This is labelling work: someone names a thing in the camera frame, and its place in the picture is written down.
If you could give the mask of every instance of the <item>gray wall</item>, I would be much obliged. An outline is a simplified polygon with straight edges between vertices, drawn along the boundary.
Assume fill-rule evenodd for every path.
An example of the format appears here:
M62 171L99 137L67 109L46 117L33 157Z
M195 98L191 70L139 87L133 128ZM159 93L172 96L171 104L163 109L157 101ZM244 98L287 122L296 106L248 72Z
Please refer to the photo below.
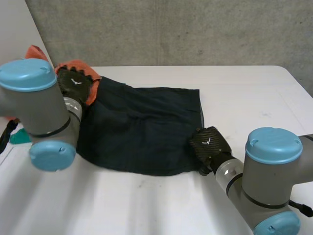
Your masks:
M279 65L313 95L313 0L26 0L54 64Z

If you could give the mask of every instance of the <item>black fabric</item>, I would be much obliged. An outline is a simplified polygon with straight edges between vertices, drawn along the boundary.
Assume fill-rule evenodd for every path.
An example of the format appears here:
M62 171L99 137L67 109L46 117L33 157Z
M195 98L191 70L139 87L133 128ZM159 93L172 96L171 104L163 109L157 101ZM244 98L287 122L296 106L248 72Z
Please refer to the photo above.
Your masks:
M103 77L77 152L109 169L167 176L198 170L188 141L202 128L199 90L132 88Z

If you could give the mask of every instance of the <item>orange fabric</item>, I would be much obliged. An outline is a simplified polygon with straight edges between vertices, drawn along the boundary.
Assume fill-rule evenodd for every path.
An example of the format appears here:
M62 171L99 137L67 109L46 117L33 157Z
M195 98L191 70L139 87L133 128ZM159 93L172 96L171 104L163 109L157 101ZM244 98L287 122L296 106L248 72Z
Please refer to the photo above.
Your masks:
M46 55L44 54L44 52L37 46L32 45L31 47L29 47L29 49L27 50L26 59L29 58L37 58L37 59L43 59L43 60L47 60ZM83 70L84 74L86 76L90 75L93 79L93 85L90 89L90 94L89 97L86 101L87 105L91 105L94 100L96 99L97 96L97 90L98 90L98 86L99 86L99 81L101 79L101 76L99 74L97 74L95 72L95 70L93 70L88 64L86 64L84 61L82 60L70 60L67 62L63 62L58 64L58 66L54 69L55 73L58 72L58 70L63 67L66 66L68 69L71 69L72 67L75 67L77 71Z
M43 59L47 60L48 58L44 54L44 52L37 46L31 45L26 52L26 59L35 58L35 59Z

